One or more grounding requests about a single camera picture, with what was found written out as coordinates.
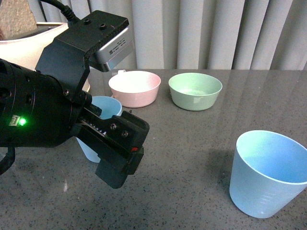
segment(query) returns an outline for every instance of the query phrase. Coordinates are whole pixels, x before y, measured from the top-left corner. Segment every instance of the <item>curtain fold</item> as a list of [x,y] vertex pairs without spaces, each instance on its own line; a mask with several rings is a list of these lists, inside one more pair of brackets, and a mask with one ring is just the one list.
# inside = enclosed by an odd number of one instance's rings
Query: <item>curtain fold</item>
[[[28,1],[37,21],[66,22]],[[101,10],[129,19],[135,52],[117,69],[307,69],[306,0],[61,2],[79,18]]]

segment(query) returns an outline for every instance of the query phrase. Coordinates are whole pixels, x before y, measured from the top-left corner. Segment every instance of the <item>black cable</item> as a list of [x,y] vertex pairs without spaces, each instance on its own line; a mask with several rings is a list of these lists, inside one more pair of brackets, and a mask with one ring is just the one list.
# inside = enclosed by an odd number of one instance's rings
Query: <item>black cable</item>
[[64,4],[62,2],[57,1],[57,0],[40,0],[40,1],[43,1],[43,2],[48,3],[50,5],[53,5],[61,11],[65,10]]
[[76,24],[78,21],[80,21],[80,19],[74,14],[72,9],[69,6],[65,6],[61,2],[57,0],[40,0],[40,1],[53,5],[57,7],[59,10],[61,10],[61,13],[65,16],[65,18],[68,21],[68,26]]
[[15,148],[8,147],[8,152],[5,157],[0,161],[0,175],[5,173],[15,161]]

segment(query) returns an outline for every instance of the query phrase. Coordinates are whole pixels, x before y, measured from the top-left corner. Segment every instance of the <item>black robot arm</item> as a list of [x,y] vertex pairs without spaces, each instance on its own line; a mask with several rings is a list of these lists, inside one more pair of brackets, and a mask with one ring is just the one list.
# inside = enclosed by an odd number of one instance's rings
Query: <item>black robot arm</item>
[[134,174],[149,131],[123,112],[103,120],[82,91],[89,66],[109,71],[133,50],[128,19],[95,11],[48,45],[29,70],[0,59],[0,147],[9,151],[0,174],[14,161],[14,147],[55,147],[72,136],[97,152],[96,174],[113,188]]

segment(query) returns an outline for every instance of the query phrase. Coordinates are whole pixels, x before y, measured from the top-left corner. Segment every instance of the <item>gray countertop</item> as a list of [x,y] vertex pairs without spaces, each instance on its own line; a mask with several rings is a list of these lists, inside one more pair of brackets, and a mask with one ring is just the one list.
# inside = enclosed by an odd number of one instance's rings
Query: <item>gray countertop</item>
[[[0,176],[0,229],[307,229],[307,190],[267,219],[244,214],[229,196],[242,133],[270,130],[307,146],[307,71],[149,71],[162,83],[154,103],[132,110],[150,132],[123,187],[95,175],[97,164],[75,138],[53,149],[17,148],[15,164]],[[222,82],[212,108],[192,112],[172,102],[168,79],[191,71]],[[92,95],[111,95],[110,77],[92,73]]]

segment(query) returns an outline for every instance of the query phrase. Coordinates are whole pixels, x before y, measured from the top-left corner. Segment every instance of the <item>light blue plastic cup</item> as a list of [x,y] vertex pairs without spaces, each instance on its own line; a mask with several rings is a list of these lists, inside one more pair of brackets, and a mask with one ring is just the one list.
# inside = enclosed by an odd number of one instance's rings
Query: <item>light blue plastic cup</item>
[[[120,116],[122,113],[122,106],[119,100],[113,97],[107,96],[94,96],[92,100],[92,104],[96,105],[97,107],[102,109],[102,113],[100,117],[102,119],[109,119],[113,115]],[[78,139],[78,142],[86,156],[86,158],[92,162],[99,163],[100,158],[98,157],[97,153],[88,147],[83,141]]]
[[270,131],[242,134],[236,143],[230,196],[256,218],[276,214],[307,187],[307,149]]

